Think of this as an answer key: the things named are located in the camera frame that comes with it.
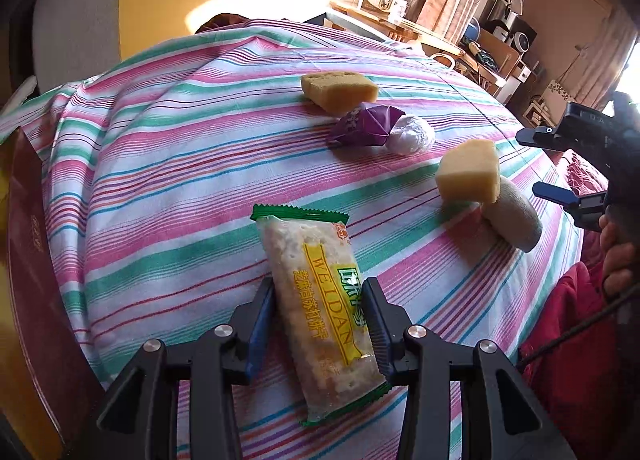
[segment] snack package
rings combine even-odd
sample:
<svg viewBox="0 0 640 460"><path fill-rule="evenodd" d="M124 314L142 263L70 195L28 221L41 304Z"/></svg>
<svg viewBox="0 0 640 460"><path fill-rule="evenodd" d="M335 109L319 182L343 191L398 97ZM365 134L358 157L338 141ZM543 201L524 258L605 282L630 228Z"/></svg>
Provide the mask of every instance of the snack package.
<svg viewBox="0 0 640 460"><path fill-rule="evenodd" d="M360 306L362 277L342 213L255 205L278 309L312 424L388 391Z"/></svg>

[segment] human hand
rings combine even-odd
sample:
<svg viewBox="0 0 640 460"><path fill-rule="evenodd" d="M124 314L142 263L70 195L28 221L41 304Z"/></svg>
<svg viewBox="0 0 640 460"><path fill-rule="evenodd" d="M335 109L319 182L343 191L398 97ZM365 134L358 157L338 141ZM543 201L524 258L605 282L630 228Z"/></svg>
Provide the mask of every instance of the human hand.
<svg viewBox="0 0 640 460"><path fill-rule="evenodd" d="M622 293L634 283L634 266L638 265L638 249L630 242L619 243L622 238L618 226L602 215L598 221L602 233L600 247L605 254L602 266L602 287L607 297Z"/></svg>

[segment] yellow sponge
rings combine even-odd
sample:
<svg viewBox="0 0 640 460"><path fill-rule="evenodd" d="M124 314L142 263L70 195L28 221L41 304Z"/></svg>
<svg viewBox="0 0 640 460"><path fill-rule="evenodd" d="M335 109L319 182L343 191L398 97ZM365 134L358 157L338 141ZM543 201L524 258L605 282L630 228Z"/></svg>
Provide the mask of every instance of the yellow sponge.
<svg viewBox="0 0 640 460"><path fill-rule="evenodd" d="M363 101L378 99L377 85L358 72L305 74L300 83L305 96L333 116L341 117Z"/></svg>
<svg viewBox="0 0 640 460"><path fill-rule="evenodd" d="M470 139L440 160L436 184L443 201L493 203L500 194L498 153L492 141Z"/></svg>

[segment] striped bedsheet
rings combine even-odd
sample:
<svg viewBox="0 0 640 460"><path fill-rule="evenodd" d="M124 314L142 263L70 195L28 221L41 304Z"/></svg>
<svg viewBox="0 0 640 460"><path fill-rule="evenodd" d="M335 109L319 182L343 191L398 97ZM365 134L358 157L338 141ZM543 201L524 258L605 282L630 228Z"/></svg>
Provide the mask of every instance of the striped bedsheet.
<svg viewBox="0 0 640 460"><path fill-rule="evenodd" d="M356 70L383 104L436 130L427 155L330 150L333 119L302 95L300 75ZM52 90L0 119L22 125L44 161L44 203L66 311L107 385L141 343L196 339L251 300L269 272L254 203L340 210L365 276L448 341L494 339L507 354L549 290L578 260L582 234L537 180L565 185L541 150L514 141L514 117L476 85L410 51L306 24L252 20L172 40L96 78ZM444 151L493 140L500 170L544 224L530 253L509 247L478 206L441 205ZM395 458L406 390L303 429L305 404L274 323L261 373L234 392L245 459ZM460 455L460 390L451 387L451 456ZM188 447L180 390L178 457Z"/></svg>

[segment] sponge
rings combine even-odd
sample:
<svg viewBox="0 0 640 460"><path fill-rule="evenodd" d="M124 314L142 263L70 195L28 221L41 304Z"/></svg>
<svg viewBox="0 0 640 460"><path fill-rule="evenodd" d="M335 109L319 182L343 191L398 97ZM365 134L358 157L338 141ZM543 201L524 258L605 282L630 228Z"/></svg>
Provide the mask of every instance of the sponge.
<svg viewBox="0 0 640 460"><path fill-rule="evenodd" d="M444 202L495 202L500 193L495 144L484 139L470 139L447 151L440 160L436 184Z"/></svg>
<svg viewBox="0 0 640 460"><path fill-rule="evenodd" d="M336 71L305 74L302 92L322 110L342 117L362 102L375 103L378 86L358 72Z"/></svg>
<svg viewBox="0 0 640 460"><path fill-rule="evenodd" d="M492 204L483 204L482 216L512 246L528 253L540 240L542 222L531 202L506 177L500 177L500 195Z"/></svg>

